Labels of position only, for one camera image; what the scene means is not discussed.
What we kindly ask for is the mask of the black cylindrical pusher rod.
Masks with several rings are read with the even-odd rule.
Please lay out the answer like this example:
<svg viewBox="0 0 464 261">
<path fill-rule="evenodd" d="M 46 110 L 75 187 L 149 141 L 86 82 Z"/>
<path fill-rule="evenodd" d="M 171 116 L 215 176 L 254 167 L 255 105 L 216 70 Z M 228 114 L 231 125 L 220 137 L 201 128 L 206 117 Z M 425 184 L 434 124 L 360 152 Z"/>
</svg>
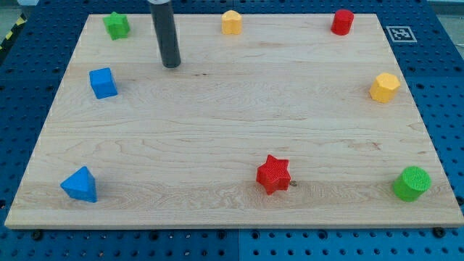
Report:
<svg viewBox="0 0 464 261">
<path fill-rule="evenodd" d="M 148 0 L 162 64 L 176 68 L 181 64 L 171 0 Z"/>
</svg>

